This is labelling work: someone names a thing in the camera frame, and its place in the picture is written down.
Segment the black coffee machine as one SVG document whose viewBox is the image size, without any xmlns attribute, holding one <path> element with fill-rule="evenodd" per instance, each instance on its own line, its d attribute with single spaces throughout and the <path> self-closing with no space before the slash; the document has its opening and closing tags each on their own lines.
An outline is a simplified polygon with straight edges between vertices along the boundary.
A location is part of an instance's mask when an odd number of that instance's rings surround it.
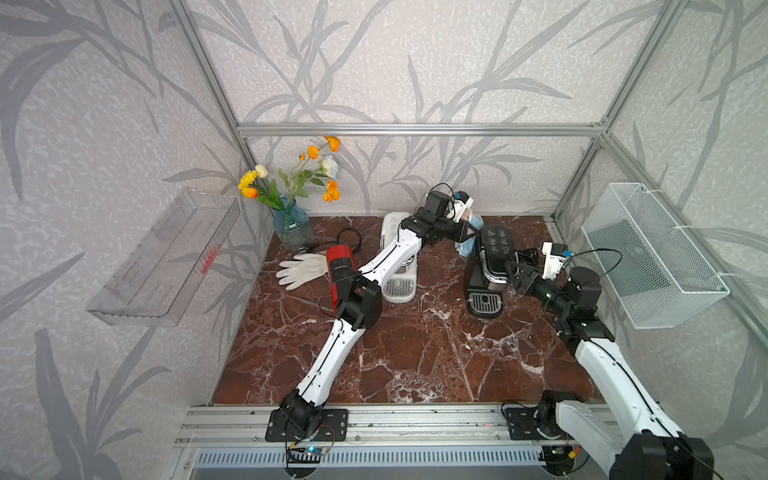
<svg viewBox="0 0 768 480">
<path fill-rule="evenodd" d="M 504 226 L 484 226 L 464 272 L 467 311 L 482 319 L 497 318 L 503 310 L 503 291 L 509 283 L 505 267 L 516 260 L 512 232 Z"/>
</svg>

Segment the blue pink patterned cloth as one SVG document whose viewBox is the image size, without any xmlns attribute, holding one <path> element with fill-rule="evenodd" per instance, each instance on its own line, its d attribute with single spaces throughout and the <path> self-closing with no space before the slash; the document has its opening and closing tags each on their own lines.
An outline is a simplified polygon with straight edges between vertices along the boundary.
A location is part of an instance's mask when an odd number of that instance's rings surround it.
<svg viewBox="0 0 768 480">
<path fill-rule="evenodd" d="M 474 236 L 466 239 L 463 242 L 457 242 L 455 248 L 461 257 L 468 257 L 474 250 L 475 242 L 477 239 L 477 233 L 484 227 L 484 220 L 480 215 L 475 214 L 471 209 L 466 209 L 462 214 L 462 219 L 470 225 L 469 233 L 474 233 Z"/>
</svg>

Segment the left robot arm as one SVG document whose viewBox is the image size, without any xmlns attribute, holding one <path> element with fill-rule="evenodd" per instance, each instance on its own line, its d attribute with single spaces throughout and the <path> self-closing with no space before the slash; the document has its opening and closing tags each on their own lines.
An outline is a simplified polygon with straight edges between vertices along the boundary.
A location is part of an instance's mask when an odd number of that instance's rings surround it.
<svg viewBox="0 0 768 480">
<path fill-rule="evenodd" d="M 395 239 L 369 263 L 357 269 L 344 246 L 326 254 L 335 319 L 328 339 L 309 372 L 279 404 L 284 439 L 312 437 L 321 424 L 334 380 L 357 340 L 375 325 L 382 312 L 382 287 L 423 246 L 448 239 L 463 242 L 478 234 L 468 220 L 471 200 L 428 201 L 405 218 Z"/>
</svg>

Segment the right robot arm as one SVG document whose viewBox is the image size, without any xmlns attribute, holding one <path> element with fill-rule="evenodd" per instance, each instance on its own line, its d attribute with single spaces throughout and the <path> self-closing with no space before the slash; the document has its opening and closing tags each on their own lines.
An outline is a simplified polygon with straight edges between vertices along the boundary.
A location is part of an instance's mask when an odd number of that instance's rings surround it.
<svg viewBox="0 0 768 480">
<path fill-rule="evenodd" d="M 554 404 L 555 423 L 580 444 L 610 479 L 713 479 L 714 455 L 705 441 L 686 435 L 652 398 L 597 316 L 599 275 L 571 269 L 559 285 L 537 268 L 505 264 L 509 284 L 555 314 L 558 336 L 589 374 L 610 408 L 616 430 L 578 400 Z"/>
</svg>

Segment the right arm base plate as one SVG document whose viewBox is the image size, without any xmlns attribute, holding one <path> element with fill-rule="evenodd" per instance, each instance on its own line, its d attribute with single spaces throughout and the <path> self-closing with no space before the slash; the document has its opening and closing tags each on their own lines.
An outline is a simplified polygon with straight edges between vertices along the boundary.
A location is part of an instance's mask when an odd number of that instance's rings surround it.
<svg viewBox="0 0 768 480">
<path fill-rule="evenodd" d="M 501 414 L 507 422 L 511 440 L 571 440 L 557 424 L 552 405 L 544 403 L 530 407 L 520 403 L 503 403 Z"/>
</svg>

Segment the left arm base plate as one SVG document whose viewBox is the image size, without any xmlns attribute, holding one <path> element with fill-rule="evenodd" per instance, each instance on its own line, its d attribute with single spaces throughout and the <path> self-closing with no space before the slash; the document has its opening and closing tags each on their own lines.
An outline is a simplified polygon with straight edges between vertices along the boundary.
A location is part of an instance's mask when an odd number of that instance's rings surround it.
<svg viewBox="0 0 768 480">
<path fill-rule="evenodd" d="M 273 410 L 267 425 L 267 442 L 344 441 L 349 424 L 348 409 L 320 409 L 307 418 L 288 417 L 285 409 Z"/>
</svg>

